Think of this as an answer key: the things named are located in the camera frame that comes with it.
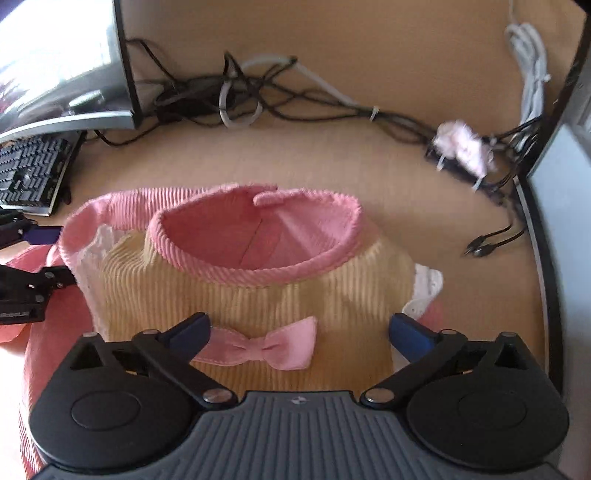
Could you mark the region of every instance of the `pink ribbed collar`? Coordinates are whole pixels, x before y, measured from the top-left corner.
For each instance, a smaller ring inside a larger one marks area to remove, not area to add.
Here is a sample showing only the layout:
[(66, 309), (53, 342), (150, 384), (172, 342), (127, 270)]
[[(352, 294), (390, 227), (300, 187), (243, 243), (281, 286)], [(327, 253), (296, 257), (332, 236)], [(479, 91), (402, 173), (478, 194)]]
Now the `pink ribbed collar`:
[(147, 234), (179, 270), (215, 283), (264, 286), (342, 265), (356, 252), (361, 220), (351, 196), (226, 186), (160, 210)]

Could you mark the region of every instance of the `white cable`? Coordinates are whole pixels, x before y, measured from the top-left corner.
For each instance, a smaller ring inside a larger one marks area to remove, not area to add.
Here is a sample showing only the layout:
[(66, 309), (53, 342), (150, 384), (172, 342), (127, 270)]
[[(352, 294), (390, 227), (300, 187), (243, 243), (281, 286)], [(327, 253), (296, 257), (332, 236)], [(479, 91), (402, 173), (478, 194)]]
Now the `white cable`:
[[(291, 63), (291, 61), (292, 61), (292, 59), (288, 58), (288, 57), (281, 57), (278, 55), (261, 55), (261, 56), (254, 57), (253, 59), (250, 59), (250, 60), (244, 62), (243, 64), (240, 65), (240, 68), (243, 72), (246, 73), (246, 71), (249, 68), (257, 66), (257, 65), (263, 65), (263, 64), (268, 64), (268, 63), (287, 65), (287, 64)], [(299, 62), (294, 63), (293, 69), (297, 70), (301, 74), (308, 77), (310, 80), (312, 80), (318, 86), (320, 86), (325, 92), (329, 93), (330, 95), (335, 97), (337, 100), (339, 100), (339, 102), (344, 103), (345, 105), (349, 105), (349, 106), (358, 106), (359, 105), (353, 99), (342, 94), (335, 87), (333, 87), (330, 83), (328, 83), (327, 81), (322, 79), (319, 75), (315, 74), (311, 70), (304, 67), (301, 63), (299, 63)], [(230, 75), (236, 76), (236, 72), (232, 71), (232, 72), (230, 72)], [(220, 117), (222, 119), (222, 122), (228, 128), (248, 127), (249, 125), (252, 125), (253, 122), (261, 116), (261, 114), (263, 113), (263, 107), (262, 107), (261, 103), (258, 102), (254, 113), (250, 117), (247, 117), (246, 120), (242, 120), (242, 121), (231, 120), (228, 113), (226, 112), (226, 101), (228, 99), (228, 93), (230, 91), (231, 86), (232, 86), (232, 81), (227, 80), (223, 83), (222, 89), (220, 90), (219, 108), (220, 108)]]
[(374, 107), (374, 109), (372, 110), (372, 112), (371, 112), (371, 115), (370, 115), (370, 117), (369, 117), (369, 121), (370, 121), (370, 122), (373, 122), (373, 121), (374, 121), (374, 118), (375, 118), (375, 116), (376, 116), (378, 113), (379, 113), (379, 107), (376, 105), (376, 106)]
[[(529, 23), (518, 24), (514, 14), (514, 0), (509, 0), (509, 25), (505, 37), (519, 65), (523, 78), (521, 117), (523, 124), (544, 112), (544, 83), (550, 80), (544, 42), (538, 31)], [(520, 150), (527, 138), (517, 145)]]

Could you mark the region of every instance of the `black keyboard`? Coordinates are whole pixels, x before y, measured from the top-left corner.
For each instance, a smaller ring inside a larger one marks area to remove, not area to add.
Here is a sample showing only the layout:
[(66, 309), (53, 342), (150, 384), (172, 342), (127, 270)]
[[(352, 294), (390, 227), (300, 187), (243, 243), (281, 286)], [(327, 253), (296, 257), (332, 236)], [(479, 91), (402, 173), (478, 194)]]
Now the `black keyboard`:
[(82, 132), (36, 135), (0, 148), (0, 207), (50, 215)]

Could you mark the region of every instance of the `pink fluffy object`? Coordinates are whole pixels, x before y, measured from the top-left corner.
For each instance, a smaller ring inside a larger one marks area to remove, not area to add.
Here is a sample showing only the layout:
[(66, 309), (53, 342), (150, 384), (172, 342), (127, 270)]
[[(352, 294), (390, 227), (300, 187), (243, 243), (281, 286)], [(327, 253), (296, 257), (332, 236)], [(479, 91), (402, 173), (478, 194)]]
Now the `pink fluffy object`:
[(484, 144), (464, 122), (445, 122), (439, 125), (433, 145), (442, 160), (445, 157), (455, 158), (466, 171), (478, 178), (477, 185), (489, 171), (495, 169), (490, 146)]

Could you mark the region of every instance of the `monitor screen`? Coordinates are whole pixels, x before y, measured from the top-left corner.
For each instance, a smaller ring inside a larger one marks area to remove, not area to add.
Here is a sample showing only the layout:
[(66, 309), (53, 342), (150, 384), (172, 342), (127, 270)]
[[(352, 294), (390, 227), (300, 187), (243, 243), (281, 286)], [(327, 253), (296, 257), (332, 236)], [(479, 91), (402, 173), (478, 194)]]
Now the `monitor screen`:
[(0, 10), (0, 141), (138, 125), (118, 0), (7, 3)]

